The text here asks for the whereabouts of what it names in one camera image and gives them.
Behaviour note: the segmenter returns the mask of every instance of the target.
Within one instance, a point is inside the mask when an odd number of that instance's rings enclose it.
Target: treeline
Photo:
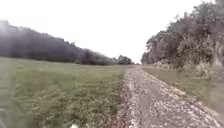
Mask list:
[[[202,3],[147,41],[143,64],[224,64],[224,2]]]
[[[82,49],[62,38],[0,21],[0,56],[78,64],[111,65],[112,58]]]

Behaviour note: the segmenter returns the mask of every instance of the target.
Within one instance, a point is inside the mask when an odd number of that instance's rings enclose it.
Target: dirt road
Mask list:
[[[212,116],[141,68],[126,73],[128,128],[222,128]]]

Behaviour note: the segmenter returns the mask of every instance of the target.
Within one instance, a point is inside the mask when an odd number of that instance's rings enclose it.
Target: grass field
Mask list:
[[[0,67],[14,128],[100,128],[117,112],[123,66],[0,58]]]
[[[222,113],[224,105],[224,90],[215,86],[209,79],[196,79],[190,72],[178,72],[177,70],[159,69],[144,66],[143,70],[165,81],[169,85],[195,96],[207,106]]]

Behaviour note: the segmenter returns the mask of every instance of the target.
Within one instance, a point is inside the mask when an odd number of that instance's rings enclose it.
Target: overcast sky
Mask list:
[[[0,19],[139,62],[146,41],[201,0],[0,0]]]

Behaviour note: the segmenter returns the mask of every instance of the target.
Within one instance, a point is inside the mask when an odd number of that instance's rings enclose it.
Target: forest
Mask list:
[[[191,13],[176,17],[166,30],[147,41],[143,64],[162,63],[172,68],[224,65],[224,2],[203,2]]]
[[[0,21],[0,56],[88,65],[132,63],[131,60],[125,59],[125,56],[113,59],[47,33],[12,26],[8,21]]]

